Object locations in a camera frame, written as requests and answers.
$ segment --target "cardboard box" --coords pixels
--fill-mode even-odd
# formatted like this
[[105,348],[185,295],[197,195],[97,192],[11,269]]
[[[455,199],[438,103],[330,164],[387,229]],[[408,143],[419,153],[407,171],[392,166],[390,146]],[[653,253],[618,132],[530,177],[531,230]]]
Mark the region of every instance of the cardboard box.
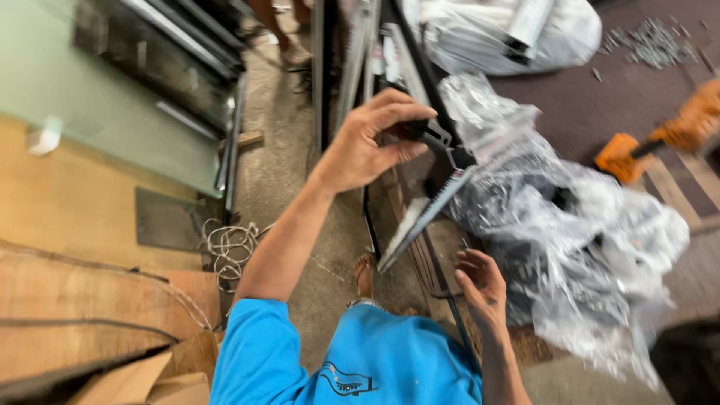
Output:
[[163,352],[97,375],[68,402],[70,405],[207,405],[210,384],[205,373],[160,379],[173,357]]

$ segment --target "green glass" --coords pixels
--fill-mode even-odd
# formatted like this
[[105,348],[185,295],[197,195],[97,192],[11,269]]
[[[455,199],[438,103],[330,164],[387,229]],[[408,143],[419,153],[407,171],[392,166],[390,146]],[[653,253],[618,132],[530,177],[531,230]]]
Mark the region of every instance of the green glass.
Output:
[[72,45],[76,0],[2,0],[0,111],[170,177],[211,197],[217,141],[160,111],[160,98]]

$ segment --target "pile of screws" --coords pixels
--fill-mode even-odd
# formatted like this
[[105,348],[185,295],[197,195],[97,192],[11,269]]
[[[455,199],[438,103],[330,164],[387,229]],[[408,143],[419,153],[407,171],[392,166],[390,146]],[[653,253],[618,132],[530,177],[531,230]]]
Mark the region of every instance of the pile of screws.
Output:
[[[670,19],[677,25],[678,21],[672,16]],[[625,59],[628,62],[644,62],[655,69],[667,66],[676,66],[678,63],[697,63],[698,58],[693,46],[686,40],[683,45],[675,42],[675,37],[690,37],[690,33],[682,25],[672,27],[675,36],[667,31],[660,19],[649,18],[640,24],[635,32],[623,32],[620,28],[610,30],[606,36],[605,45],[598,53],[610,55],[616,48],[624,46],[632,49]]]

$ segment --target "man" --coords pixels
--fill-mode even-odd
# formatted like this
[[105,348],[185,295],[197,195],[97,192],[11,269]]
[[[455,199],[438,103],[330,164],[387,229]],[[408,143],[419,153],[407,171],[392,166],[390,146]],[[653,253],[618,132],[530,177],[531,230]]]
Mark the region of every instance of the man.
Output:
[[[396,123],[437,113],[388,89],[347,117],[300,194],[245,267],[217,360],[211,404],[530,404],[505,327],[505,283],[489,256],[458,253],[455,277],[482,333],[482,372],[435,322],[395,316],[368,298],[340,318],[323,367],[308,378],[287,300],[300,278],[333,198],[369,184],[390,167],[425,153],[422,143],[378,147]],[[356,267],[372,295],[372,261]]]

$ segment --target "hand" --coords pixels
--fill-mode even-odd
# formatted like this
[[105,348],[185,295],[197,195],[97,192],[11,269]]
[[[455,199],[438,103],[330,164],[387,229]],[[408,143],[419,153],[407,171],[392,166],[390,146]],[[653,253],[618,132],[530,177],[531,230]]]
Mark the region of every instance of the hand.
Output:
[[394,165],[428,150],[426,144],[414,141],[400,141],[380,148],[375,142],[377,134],[396,123],[436,115],[435,110],[405,93],[383,90],[350,111],[335,140],[312,171],[311,179],[334,193],[369,184]]
[[457,252],[455,280],[481,331],[505,330],[505,281],[495,260],[479,250]]

